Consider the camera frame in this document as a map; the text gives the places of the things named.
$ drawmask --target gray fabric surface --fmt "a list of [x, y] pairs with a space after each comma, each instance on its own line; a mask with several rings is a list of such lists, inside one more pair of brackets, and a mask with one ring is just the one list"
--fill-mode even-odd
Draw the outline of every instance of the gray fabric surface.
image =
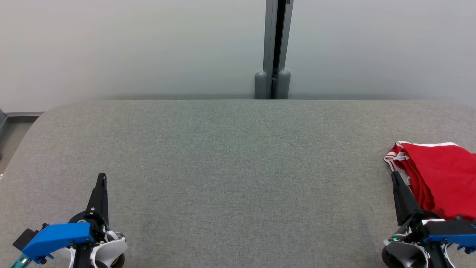
[[[0, 180], [0, 266], [85, 209], [97, 174], [125, 267], [385, 267], [397, 140], [476, 152], [476, 111], [407, 101], [102, 101], [31, 127]], [[458, 267], [475, 256], [452, 252]], [[43, 267], [64, 267], [49, 261]]]

